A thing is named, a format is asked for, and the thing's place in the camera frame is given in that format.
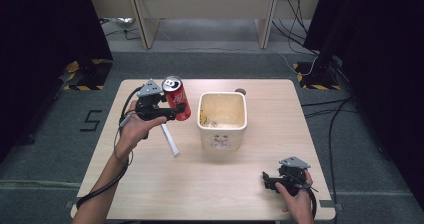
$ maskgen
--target beige container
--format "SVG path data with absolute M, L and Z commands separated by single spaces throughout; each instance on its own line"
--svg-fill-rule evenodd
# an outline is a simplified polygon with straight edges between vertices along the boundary
M 205 150 L 239 149 L 247 127 L 245 96 L 239 92 L 207 92 L 199 101 L 197 126 Z

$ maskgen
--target human hand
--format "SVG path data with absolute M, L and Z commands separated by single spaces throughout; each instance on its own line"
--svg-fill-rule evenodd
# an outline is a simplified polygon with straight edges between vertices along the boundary
M 313 181 L 311 174 L 305 170 L 306 182 L 312 185 Z M 275 187 L 281 193 L 286 201 L 286 207 L 282 209 L 283 212 L 290 212 L 293 219 L 299 224 L 314 223 L 312 217 L 311 198 L 305 189 L 300 189 L 296 196 L 291 196 L 287 189 L 281 184 L 276 183 Z
M 135 110 L 136 103 L 137 101 L 132 101 L 128 110 Z M 131 150 L 137 146 L 138 142 L 140 142 L 153 127 L 163 124 L 167 120 L 166 117 L 158 117 L 153 120 L 143 121 L 135 114 L 135 111 L 131 111 L 127 115 L 131 115 L 130 120 L 122 128 L 120 139 L 116 145 L 117 156 L 120 159 L 128 157 Z

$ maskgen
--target red soda can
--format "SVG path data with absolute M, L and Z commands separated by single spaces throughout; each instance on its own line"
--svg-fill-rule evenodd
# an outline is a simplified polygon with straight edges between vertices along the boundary
M 165 78 L 165 80 L 162 82 L 162 90 L 165 93 L 169 107 L 177 108 L 177 105 L 179 104 L 186 105 L 184 112 L 177 114 L 175 119 L 178 121 L 187 120 L 191 115 L 191 110 L 181 78 L 177 76 L 169 76 Z

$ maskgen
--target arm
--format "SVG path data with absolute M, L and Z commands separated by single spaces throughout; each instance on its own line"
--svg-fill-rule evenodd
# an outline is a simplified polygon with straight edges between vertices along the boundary
M 130 110 L 134 110 L 134 108 L 135 101 L 131 103 Z M 137 143 L 146 136 L 150 129 L 165 122 L 165 117 L 142 121 L 137 115 L 131 115 L 130 121 L 121 130 L 120 139 L 115 148 L 116 156 L 112 153 L 109 157 L 103 172 L 91 191 L 103 187 L 117 177 L 123 168 L 122 163 L 127 161 L 129 154 L 137 146 Z M 115 184 L 107 191 L 82 204 L 72 223 L 104 223 L 117 186 L 118 184 Z
M 313 181 L 311 174 L 308 170 L 305 170 L 306 182 L 312 185 Z M 283 208 L 283 212 L 289 211 L 293 219 L 299 224 L 311 224 L 314 223 L 311 209 L 311 198 L 305 189 L 300 189 L 296 196 L 292 197 L 287 189 L 281 184 L 276 183 L 278 191 L 286 201 L 286 207 Z

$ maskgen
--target gray carpet floor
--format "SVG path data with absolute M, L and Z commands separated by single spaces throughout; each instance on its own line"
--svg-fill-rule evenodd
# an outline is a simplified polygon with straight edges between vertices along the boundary
M 0 223 L 70 223 L 71 202 L 93 154 L 109 109 L 125 79 L 290 79 L 301 104 L 340 100 L 343 90 L 302 89 L 288 67 L 313 61 L 308 55 L 275 53 L 113 53 L 114 63 L 101 91 L 61 90 L 45 114 L 34 144 L 15 146 L 0 165 Z M 339 103 L 305 106 L 307 123 L 333 194 L 329 128 Z M 95 124 L 85 123 L 90 111 Z M 355 102 L 343 107 L 333 123 L 332 159 L 338 223 L 424 223 L 424 213 L 396 166 L 381 153 L 378 140 L 365 124 Z

